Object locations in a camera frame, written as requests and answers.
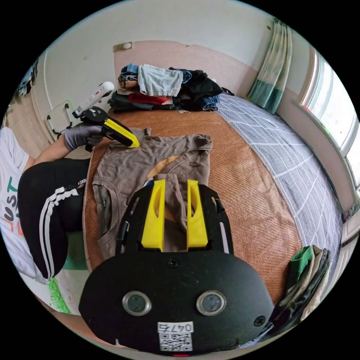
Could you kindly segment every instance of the red cloth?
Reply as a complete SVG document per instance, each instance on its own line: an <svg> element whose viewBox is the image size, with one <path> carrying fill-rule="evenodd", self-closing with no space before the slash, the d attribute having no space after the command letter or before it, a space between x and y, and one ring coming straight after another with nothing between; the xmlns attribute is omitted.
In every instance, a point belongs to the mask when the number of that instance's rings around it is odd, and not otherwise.
<svg viewBox="0 0 360 360"><path fill-rule="evenodd" d="M168 98L160 96L149 96L144 94L129 94L129 100L131 102L137 103L162 105L164 102L168 101Z"/></svg>

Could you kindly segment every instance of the gray glove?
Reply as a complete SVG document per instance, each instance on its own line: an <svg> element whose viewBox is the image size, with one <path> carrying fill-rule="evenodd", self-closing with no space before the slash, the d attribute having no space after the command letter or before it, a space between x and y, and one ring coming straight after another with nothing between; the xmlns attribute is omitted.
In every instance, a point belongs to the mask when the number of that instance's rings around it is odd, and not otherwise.
<svg viewBox="0 0 360 360"><path fill-rule="evenodd" d="M100 125L88 125L80 123L64 134L65 146L69 151L84 145L96 146L101 143L103 135L101 135Z"/></svg>

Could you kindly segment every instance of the brown t-shirt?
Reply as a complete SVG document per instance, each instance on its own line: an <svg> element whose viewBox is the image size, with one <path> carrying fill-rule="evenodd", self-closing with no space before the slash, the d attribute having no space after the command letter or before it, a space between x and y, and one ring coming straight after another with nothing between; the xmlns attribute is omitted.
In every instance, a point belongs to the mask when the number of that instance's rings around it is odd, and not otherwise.
<svg viewBox="0 0 360 360"><path fill-rule="evenodd" d="M113 142L108 146L93 179L99 221L99 246L104 259L115 255L120 221L134 195L149 177L166 180L165 251L186 249L187 180L208 185L208 135L175 138L150 136L151 129L131 129L140 142L126 148Z"/></svg>

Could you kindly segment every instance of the camera lens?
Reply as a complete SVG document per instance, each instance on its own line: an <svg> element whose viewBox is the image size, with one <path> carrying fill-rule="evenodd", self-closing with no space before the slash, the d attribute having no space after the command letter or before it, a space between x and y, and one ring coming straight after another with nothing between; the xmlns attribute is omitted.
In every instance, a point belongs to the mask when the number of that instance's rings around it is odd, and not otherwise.
<svg viewBox="0 0 360 360"><path fill-rule="evenodd" d="M123 307L131 315L143 316L151 310L151 302L142 292L131 291L123 297Z"/></svg>
<svg viewBox="0 0 360 360"><path fill-rule="evenodd" d="M225 296L214 290L204 292L196 302L198 311L205 316L214 316L221 313L225 305Z"/></svg>

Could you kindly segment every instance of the window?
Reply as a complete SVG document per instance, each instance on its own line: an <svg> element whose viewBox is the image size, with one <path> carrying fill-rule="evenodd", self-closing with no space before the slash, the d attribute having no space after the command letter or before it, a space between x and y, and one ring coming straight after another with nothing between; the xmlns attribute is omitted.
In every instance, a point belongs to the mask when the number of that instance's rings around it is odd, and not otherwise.
<svg viewBox="0 0 360 360"><path fill-rule="evenodd" d="M360 127L353 103L334 70L314 50L313 72L301 105L318 119L347 162L360 197Z"/></svg>

